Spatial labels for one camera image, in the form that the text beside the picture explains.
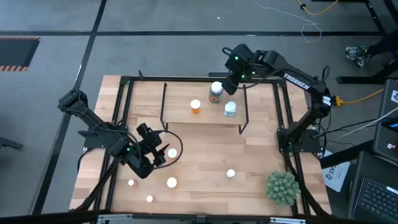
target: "floor mat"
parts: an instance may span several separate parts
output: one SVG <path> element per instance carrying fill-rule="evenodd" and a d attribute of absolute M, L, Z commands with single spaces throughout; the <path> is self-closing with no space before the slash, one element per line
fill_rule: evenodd
<path fill-rule="evenodd" d="M 26 71 L 39 42 L 40 37 L 0 37 L 0 71 Z"/>

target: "wooden tabletop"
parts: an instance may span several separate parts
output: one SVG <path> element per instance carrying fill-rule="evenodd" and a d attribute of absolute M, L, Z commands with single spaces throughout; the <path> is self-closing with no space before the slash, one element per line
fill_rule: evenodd
<path fill-rule="evenodd" d="M 111 121 L 120 78 L 103 78 L 95 113 L 104 121 Z M 137 138 L 139 135 L 135 128 L 138 124 L 146 123 L 152 129 L 162 129 L 163 85 L 164 82 L 156 81 L 134 82 L 127 124 Z M 288 91 L 294 120 L 298 120 L 307 111 L 303 91 L 289 83 Z M 183 154 L 176 164 L 155 170 L 143 180 L 128 166 L 119 165 L 111 211 L 291 215 L 290 207 L 277 206 L 265 195 L 266 177 L 275 170 L 285 171 L 283 157 L 277 150 L 278 122 L 272 85 L 259 84 L 248 89 L 247 94 L 250 122 L 242 135 L 239 135 L 236 125 L 231 124 L 170 124 L 169 130 L 183 141 Z M 281 90 L 280 98 L 285 111 Z M 170 143 L 170 147 L 180 153 L 179 143 L 173 136 L 163 133 L 161 138 L 164 144 Z M 104 149 L 94 149 L 82 159 L 70 208 L 79 206 L 97 184 L 103 154 Z M 300 156 L 307 188 L 323 209 L 330 212 L 319 161 L 311 154 L 301 153 Z M 228 169 L 236 171 L 232 179 L 226 176 Z M 167 187 L 169 177 L 177 179 L 176 188 Z M 136 180 L 137 186 L 128 186 L 129 179 Z M 107 192 L 108 185 L 104 188 L 100 208 L 104 208 Z M 148 195 L 155 198 L 152 203 L 146 202 Z M 301 198 L 298 199 L 298 208 L 303 213 Z"/>
<path fill-rule="evenodd" d="M 245 124 L 244 92 L 237 91 L 229 96 L 224 91 L 220 103 L 212 103 L 208 99 L 210 85 L 211 83 L 207 82 L 169 82 L 165 92 L 163 121 L 192 124 Z M 200 113 L 191 112 L 192 100 L 200 101 Z M 236 104 L 236 114 L 233 117 L 224 116 L 224 106 L 229 101 Z"/>

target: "potted succulent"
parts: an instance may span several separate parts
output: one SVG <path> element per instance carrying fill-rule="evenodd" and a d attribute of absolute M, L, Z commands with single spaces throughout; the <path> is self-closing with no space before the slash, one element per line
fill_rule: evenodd
<path fill-rule="evenodd" d="M 277 205 L 291 206 L 301 190 L 293 174 L 274 171 L 267 177 L 266 194 Z"/>

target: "white cable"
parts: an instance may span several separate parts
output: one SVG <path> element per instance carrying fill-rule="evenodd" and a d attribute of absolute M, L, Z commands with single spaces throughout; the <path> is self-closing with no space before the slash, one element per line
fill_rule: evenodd
<path fill-rule="evenodd" d="M 355 129 L 354 131 L 350 131 L 349 133 L 346 133 L 346 134 L 344 134 L 344 135 L 342 135 L 342 136 L 336 138 L 334 141 L 337 141 L 337 140 L 341 139 L 341 138 L 344 137 L 344 136 L 347 136 L 347 135 L 352 134 L 352 133 L 354 133 L 354 132 L 356 132 L 356 131 L 359 131 L 359 130 L 361 130 L 361 129 L 363 129 L 363 128 L 366 128 L 366 127 L 368 127 L 368 126 L 370 126 L 370 125 L 372 125 L 372 124 L 374 124 L 374 123 L 377 123 L 378 121 L 384 119 L 386 116 L 389 116 L 390 114 L 392 114 L 392 113 L 393 113 L 394 111 L 396 111 L 396 110 L 398 110 L 398 107 L 396 107 L 396 108 L 393 109 L 392 111 L 386 113 L 385 115 L 383 115 L 383 116 L 380 117 L 379 119 L 377 119 L 377 120 L 375 120 L 375 121 L 372 121 L 372 122 L 370 122 L 369 124 L 367 124 L 367 125 L 365 125 L 365 126 L 362 126 L 362 127 L 360 127 L 360 128 L 357 128 L 357 129 Z"/>
<path fill-rule="evenodd" d="M 280 10 L 278 10 L 278 9 L 274 9 L 273 7 L 264 7 L 264 6 L 262 6 L 260 3 L 258 3 L 256 0 L 253 0 L 253 1 L 254 1 L 257 5 L 259 5 L 260 7 L 262 7 L 263 9 L 272 9 L 272 10 L 275 10 L 275 11 L 277 11 L 277 12 L 280 12 L 280 13 L 283 13 L 283 14 L 288 14 L 288 15 L 290 15 L 290 16 L 294 16 L 294 17 L 296 17 L 296 18 L 302 19 L 302 20 L 304 20 L 304 21 L 306 21 L 306 22 L 311 22 L 310 24 L 304 24 L 304 25 L 303 25 L 303 27 L 301 28 L 301 35 L 304 37 L 304 40 L 305 40 L 307 43 L 314 43 L 314 42 L 318 42 L 319 40 L 321 40 L 321 38 L 322 38 L 322 30 L 319 29 L 319 27 L 317 26 L 317 25 L 318 25 L 317 23 L 314 23 L 314 22 L 312 22 L 311 20 L 304 19 L 304 18 L 302 18 L 302 17 L 300 17 L 300 16 L 296 16 L 296 15 L 293 15 L 293 14 L 288 13 L 288 12 L 282 12 L 282 11 L 280 11 Z M 318 40 L 313 40 L 313 41 L 308 41 L 307 38 L 305 37 L 305 35 L 303 34 L 303 31 L 304 31 L 305 26 L 315 26 L 315 28 L 317 28 L 317 29 L 320 31 L 319 39 L 318 39 Z"/>

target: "white bottle cap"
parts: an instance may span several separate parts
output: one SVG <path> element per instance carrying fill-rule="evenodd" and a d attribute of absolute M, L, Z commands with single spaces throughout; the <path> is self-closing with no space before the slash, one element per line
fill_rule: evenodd
<path fill-rule="evenodd" d="M 153 202 L 153 201 L 154 201 L 153 196 L 149 195 L 149 196 L 147 197 L 147 202 Z"/>
<path fill-rule="evenodd" d="M 167 151 L 167 155 L 171 158 L 174 159 L 177 156 L 177 150 L 175 149 L 169 149 Z"/>
<path fill-rule="evenodd" d="M 200 101 L 199 100 L 192 100 L 191 101 L 191 107 L 192 107 L 192 109 L 199 109 Z"/>
<path fill-rule="evenodd" d="M 234 176 L 235 176 L 235 170 L 232 170 L 232 169 L 228 170 L 228 171 L 226 172 L 226 176 L 227 176 L 228 178 L 234 177 Z"/>
<path fill-rule="evenodd" d="M 177 180 L 176 180 L 176 178 L 170 177 L 170 178 L 167 180 L 167 186 L 170 187 L 170 188 L 174 188 L 175 186 L 177 186 Z"/>
<path fill-rule="evenodd" d="M 213 82 L 211 84 L 211 90 L 214 93 L 221 93 L 223 91 L 223 86 L 222 86 L 222 84 L 220 82 Z"/>
<path fill-rule="evenodd" d="M 227 104 L 225 104 L 225 111 L 235 112 L 236 111 L 236 103 L 233 101 L 229 101 Z"/>
<path fill-rule="evenodd" d="M 128 182 L 129 186 L 133 186 L 133 185 L 134 185 L 134 183 L 135 183 L 135 181 L 134 181 L 134 180 L 129 180 L 129 182 Z"/>

